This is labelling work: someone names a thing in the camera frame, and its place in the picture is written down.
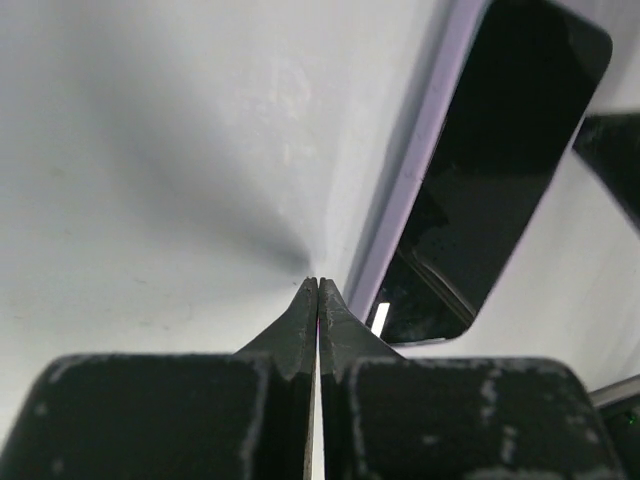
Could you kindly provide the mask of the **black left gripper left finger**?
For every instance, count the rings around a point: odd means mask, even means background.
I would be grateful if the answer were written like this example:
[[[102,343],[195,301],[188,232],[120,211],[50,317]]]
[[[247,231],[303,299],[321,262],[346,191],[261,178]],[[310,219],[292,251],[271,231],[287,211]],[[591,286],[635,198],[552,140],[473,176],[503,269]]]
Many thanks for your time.
[[[16,479],[307,479],[318,283],[233,354],[76,354],[34,382]]]

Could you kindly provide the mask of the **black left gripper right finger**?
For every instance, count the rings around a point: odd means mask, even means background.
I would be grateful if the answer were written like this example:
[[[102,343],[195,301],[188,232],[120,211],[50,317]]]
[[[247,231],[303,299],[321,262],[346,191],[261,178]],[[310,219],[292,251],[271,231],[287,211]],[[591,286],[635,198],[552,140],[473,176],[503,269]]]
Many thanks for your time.
[[[545,358],[407,359],[319,284],[329,479],[621,479],[582,383]]]

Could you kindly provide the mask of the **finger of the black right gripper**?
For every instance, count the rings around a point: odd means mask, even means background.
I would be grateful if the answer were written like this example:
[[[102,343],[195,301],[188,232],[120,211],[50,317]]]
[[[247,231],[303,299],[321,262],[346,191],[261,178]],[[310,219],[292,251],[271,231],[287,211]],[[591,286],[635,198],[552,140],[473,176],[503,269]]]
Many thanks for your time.
[[[602,181],[634,227],[639,229],[639,113],[587,117],[573,150]]]

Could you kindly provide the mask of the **phone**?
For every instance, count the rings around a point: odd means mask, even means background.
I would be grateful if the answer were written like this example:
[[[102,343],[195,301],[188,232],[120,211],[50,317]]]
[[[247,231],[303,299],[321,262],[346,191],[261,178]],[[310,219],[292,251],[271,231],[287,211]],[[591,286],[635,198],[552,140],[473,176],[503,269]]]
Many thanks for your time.
[[[465,333],[496,286],[609,65],[557,1],[489,1],[400,242],[363,321],[391,345]]]

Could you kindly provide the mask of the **lilac phone case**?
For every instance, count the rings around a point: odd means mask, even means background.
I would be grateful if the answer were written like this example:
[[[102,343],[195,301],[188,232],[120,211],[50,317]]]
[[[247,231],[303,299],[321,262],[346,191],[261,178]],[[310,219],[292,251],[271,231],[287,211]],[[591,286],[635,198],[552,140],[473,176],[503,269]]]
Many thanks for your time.
[[[372,212],[356,248],[345,291],[361,321],[377,313],[376,296],[396,254],[405,225],[446,123],[466,59],[489,1],[449,1],[430,39],[428,57],[404,96],[390,136]]]

